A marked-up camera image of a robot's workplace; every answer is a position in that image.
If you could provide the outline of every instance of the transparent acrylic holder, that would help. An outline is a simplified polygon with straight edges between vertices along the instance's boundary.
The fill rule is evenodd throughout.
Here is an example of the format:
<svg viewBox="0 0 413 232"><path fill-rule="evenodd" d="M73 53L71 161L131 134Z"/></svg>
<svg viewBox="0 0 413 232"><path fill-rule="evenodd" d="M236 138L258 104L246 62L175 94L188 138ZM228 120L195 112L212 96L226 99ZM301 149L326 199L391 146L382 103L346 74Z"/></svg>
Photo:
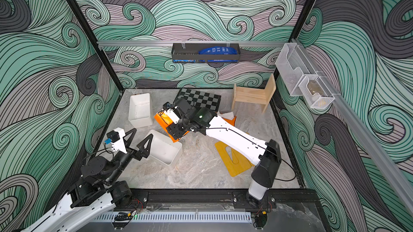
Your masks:
<svg viewBox="0 0 413 232"><path fill-rule="evenodd" d="M298 87L311 108L326 109L334 100L334 97L327 96L316 74L304 76Z"/></svg>
<svg viewBox="0 0 413 232"><path fill-rule="evenodd" d="M277 58L277 69L290 96L303 95L298 84L305 75L311 74L311 71L303 62L304 58L296 43L285 43Z"/></svg>

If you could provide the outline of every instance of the checkerboard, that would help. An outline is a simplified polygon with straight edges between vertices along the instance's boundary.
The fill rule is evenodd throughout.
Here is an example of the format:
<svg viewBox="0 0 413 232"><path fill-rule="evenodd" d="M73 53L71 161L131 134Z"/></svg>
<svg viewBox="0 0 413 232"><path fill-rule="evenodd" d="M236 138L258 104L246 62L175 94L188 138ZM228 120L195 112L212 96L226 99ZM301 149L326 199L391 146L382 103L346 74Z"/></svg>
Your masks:
<svg viewBox="0 0 413 232"><path fill-rule="evenodd" d="M211 93L206 93L198 90L181 89L176 95L174 102L183 97L190 105L198 108L207 107L215 112L218 111L221 96Z"/></svg>

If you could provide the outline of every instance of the red wire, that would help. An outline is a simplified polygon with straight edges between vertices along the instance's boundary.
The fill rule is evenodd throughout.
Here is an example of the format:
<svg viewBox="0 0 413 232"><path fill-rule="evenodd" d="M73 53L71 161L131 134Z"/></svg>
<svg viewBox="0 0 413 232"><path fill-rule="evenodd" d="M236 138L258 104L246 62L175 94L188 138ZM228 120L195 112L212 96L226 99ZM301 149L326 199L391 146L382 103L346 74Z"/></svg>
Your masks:
<svg viewBox="0 0 413 232"><path fill-rule="evenodd" d="M259 208L259 211L256 212L256 214L258 214L258 212L260 212L261 209L262 209L262 205L261 205L261 208Z"/></svg>
<svg viewBox="0 0 413 232"><path fill-rule="evenodd" d="M141 204L142 205L142 209L143 209L143 203L141 202L141 201L139 201L138 199L133 199L132 201L137 201L137 204L138 204L138 206L139 206L139 204Z"/></svg>

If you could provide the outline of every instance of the chair backrest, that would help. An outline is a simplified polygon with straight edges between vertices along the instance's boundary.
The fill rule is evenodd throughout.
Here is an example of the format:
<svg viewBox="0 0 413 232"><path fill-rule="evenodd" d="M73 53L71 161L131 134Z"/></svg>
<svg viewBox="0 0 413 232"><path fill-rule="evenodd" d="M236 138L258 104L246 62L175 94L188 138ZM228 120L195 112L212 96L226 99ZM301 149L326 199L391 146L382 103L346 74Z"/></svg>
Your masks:
<svg viewBox="0 0 413 232"><path fill-rule="evenodd" d="M276 91L276 80L274 79L274 74L271 74L268 82L265 86L264 93L265 98L270 101L271 97L273 96L274 92Z"/></svg>

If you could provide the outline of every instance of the blue package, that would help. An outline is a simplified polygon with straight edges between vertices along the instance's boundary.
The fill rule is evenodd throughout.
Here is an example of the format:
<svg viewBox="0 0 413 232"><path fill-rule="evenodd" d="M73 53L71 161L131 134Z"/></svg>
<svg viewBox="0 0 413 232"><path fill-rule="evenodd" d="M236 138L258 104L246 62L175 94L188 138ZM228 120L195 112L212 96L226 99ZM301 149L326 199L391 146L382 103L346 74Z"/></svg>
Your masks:
<svg viewBox="0 0 413 232"><path fill-rule="evenodd" d="M202 49L198 53L199 54L237 54L237 50L232 47L213 46L213 47Z"/></svg>

